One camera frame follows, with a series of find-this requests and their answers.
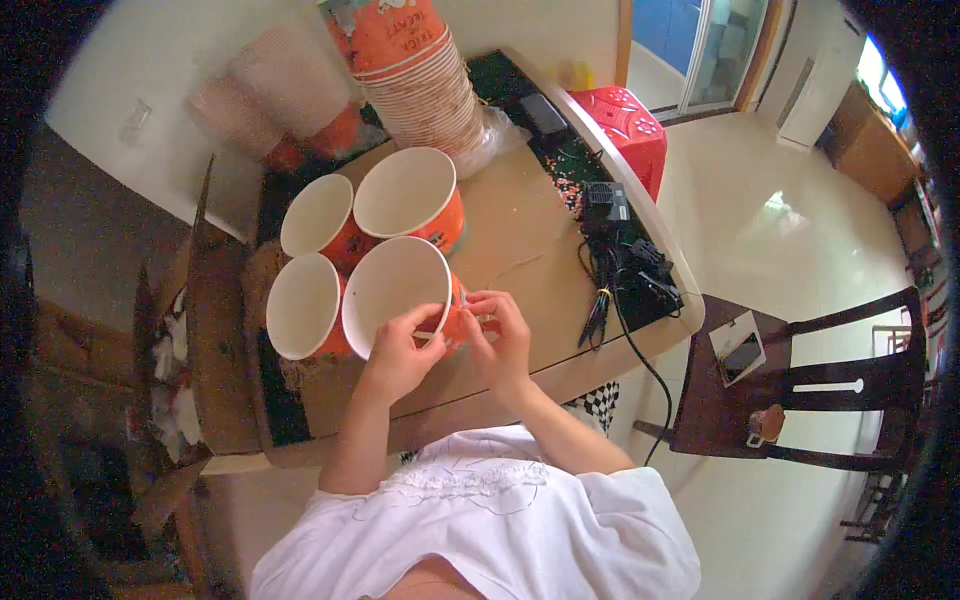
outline white shirt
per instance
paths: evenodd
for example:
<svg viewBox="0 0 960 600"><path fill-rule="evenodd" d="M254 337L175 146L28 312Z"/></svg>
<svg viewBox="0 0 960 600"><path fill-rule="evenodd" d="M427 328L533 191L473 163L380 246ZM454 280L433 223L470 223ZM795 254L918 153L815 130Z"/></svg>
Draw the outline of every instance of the white shirt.
<svg viewBox="0 0 960 600"><path fill-rule="evenodd" d="M571 475L522 425L423 449L376 492L317 492L253 570L252 597L385 594L429 555L495 598L690 598L700 561L652 468Z"/></svg>

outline glass door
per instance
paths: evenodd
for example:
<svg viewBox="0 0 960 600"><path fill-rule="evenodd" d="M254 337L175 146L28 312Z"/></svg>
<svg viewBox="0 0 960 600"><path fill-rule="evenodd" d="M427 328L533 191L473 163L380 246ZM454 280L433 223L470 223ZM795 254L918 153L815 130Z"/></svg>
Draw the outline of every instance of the glass door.
<svg viewBox="0 0 960 600"><path fill-rule="evenodd" d="M767 0L703 0L680 115L733 106L766 10Z"/></svg>

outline checkered cloth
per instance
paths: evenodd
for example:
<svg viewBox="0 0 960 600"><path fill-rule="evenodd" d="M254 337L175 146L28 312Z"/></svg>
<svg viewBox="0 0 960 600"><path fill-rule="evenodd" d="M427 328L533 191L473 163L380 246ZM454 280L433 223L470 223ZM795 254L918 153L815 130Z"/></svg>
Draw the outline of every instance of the checkered cloth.
<svg viewBox="0 0 960 600"><path fill-rule="evenodd" d="M613 409L619 399L620 382L615 379L570 400L564 404L564 408L577 419L607 435L613 422Z"/></svg>

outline plastic bag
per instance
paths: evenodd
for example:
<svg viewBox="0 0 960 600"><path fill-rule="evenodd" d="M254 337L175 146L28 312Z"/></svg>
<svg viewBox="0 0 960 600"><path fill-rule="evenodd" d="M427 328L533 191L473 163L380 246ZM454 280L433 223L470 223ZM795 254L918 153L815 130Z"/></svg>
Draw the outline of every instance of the plastic bag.
<svg viewBox="0 0 960 600"><path fill-rule="evenodd" d="M497 107L483 107L483 135L472 149L452 156L457 180L465 180L483 170L494 156L510 152L530 141L530 132L514 125L507 113Z"/></svg>

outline person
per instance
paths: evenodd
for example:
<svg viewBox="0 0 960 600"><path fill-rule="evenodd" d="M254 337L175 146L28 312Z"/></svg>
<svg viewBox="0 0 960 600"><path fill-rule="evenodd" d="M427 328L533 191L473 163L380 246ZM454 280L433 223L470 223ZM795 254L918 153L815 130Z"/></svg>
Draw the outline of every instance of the person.
<svg viewBox="0 0 960 600"><path fill-rule="evenodd" d="M531 380L509 294L467 300L454 316L468 360L522 424L454 433L384 481L390 407L445 351L442 333L419 348L414 330L443 307L384 324L319 490L253 570L252 597L691 597L700 562L657 472Z"/></svg>

